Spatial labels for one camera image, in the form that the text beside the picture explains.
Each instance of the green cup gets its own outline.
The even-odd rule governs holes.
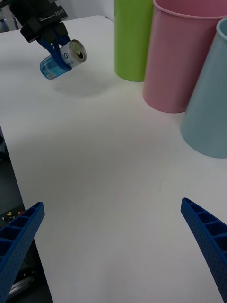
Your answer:
[[[114,0],[114,68],[129,81],[144,81],[153,0]]]

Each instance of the light blue cup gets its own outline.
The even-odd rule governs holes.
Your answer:
[[[217,24],[181,130],[185,141],[198,152],[227,158],[227,18]]]

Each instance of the white table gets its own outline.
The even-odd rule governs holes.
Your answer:
[[[87,61],[53,81],[36,42],[0,35],[0,124],[26,208],[44,202],[35,240],[54,303],[221,303],[180,206],[227,222],[227,160],[190,148],[183,114],[115,75],[111,21],[66,26]]]

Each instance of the blue gripper jaw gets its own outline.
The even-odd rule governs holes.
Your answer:
[[[227,225],[187,198],[182,200],[181,213],[227,303]]]
[[[51,44],[48,43],[44,38],[40,38],[38,40],[38,43],[49,51],[49,53],[51,54],[55,62],[58,64],[58,66],[60,66],[65,71],[70,71],[72,68],[64,62],[59,48],[59,45],[63,46],[67,44],[70,41],[70,38],[69,36],[59,36],[57,35],[57,33],[55,34],[56,34],[56,39],[54,40],[53,43]]]
[[[44,216],[44,205],[38,202],[0,230],[0,303],[6,302]]]

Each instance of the pink cup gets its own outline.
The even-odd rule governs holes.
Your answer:
[[[227,0],[154,0],[144,100],[168,113],[186,110]]]

